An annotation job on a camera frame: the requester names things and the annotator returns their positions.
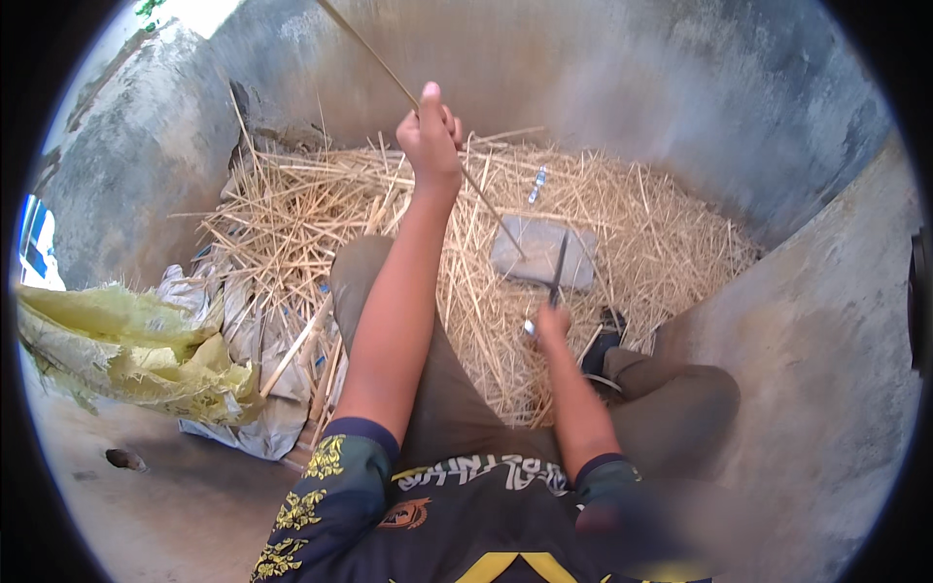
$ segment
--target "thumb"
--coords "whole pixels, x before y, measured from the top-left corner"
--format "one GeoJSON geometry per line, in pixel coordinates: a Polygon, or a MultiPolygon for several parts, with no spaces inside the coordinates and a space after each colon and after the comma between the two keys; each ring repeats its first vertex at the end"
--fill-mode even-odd
{"type": "Polygon", "coordinates": [[[444,131],[444,109],[440,104],[440,86],[434,81],[425,83],[425,88],[421,92],[418,119],[421,120],[422,132],[444,131]]]}

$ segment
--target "person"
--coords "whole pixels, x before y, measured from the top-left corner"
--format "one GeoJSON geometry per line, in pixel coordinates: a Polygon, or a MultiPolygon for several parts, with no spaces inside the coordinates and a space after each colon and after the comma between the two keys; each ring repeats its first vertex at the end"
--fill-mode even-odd
{"type": "Polygon", "coordinates": [[[335,317],[350,355],[341,400],[253,581],[631,580],[599,572],[578,548],[580,509],[713,442],[737,410],[724,371],[621,348],[606,353],[604,373],[627,402],[607,409],[567,347],[567,312],[545,304],[536,334],[554,426],[506,427],[435,306],[462,138],[460,119],[427,83],[397,129],[415,188],[396,239],[362,237],[334,260],[335,317]]]}

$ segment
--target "hand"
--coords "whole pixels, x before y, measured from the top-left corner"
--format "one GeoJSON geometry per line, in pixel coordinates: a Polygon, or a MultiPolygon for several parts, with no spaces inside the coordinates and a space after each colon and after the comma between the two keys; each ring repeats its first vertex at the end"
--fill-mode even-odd
{"type": "Polygon", "coordinates": [[[396,139],[414,169],[415,190],[440,193],[456,200],[463,176],[457,150],[463,147],[463,126],[440,102],[440,87],[429,81],[418,112],[398,124],[396,139]]]}
{"type": "Polygon", "coordinates": [[[535,333],[537,343],[545,354],[557,347],[567,345],[568,330],[570,330],[570,312],[561,307],[552,308],[547,301],[538,307],[535,333]]]}

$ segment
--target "dry straw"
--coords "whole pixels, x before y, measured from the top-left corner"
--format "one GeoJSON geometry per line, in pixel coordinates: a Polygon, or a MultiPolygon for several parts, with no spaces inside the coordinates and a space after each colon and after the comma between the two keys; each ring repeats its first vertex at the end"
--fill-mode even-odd
{"type": "MultiPolygon", "coordinates": [[[[596,233],[592,290],[562,289],[562,303],[571,312],[569,342],[577,354],[592,340],[605,306],[625,315],[623,345],[649,353],[658,325],[715,292],[758,256],[740,229],[687,196],[670,176],[598,150],[566,154],[504,141],[521,139],[522,133],[471,135],[461,161],[499,212],[596,233]],[[541,165],[547,165],[547,183],[530,205],[541,165]]],[[[276,327],[289,340],[322,306],[329,309],[324,286],[337,250],[364,232],[394,235],[411,202],[411,166],[379,137],[378,146],[306,156],[251,146],[235,165],[236,184],[202,222],[213,238],[206,260],[233,266],[217,277],[251,282],[254,296],[246,313],[261,306],[267,324],[269,318],[280,320],[276,327]]],[[[441,256],[438,310],[467,374],[503,421],[547,424],[547,373],[522,323],[548,293],[494,271],[489,253],[496,228],[493,214],[465,183],[441,256]]],[[[299,361],[340,354],[335,341],[323,339],[299,361]]],[[[336,363],[321,368],[332,377],[336,363]]],[[[332,384],[309,369],[322,390],[332,384]]]]}

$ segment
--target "hole in floor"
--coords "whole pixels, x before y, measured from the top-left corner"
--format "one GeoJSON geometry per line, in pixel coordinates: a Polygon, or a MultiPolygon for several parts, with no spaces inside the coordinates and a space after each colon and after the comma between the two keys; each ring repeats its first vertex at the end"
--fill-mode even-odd
{"type": "Polygon", "coordinates": [[[107,450],[104,456],[114,467],[127,467],[135,472],[145,472],[149,469],[143,462],[143,458],[129,451],[107,450]]]}

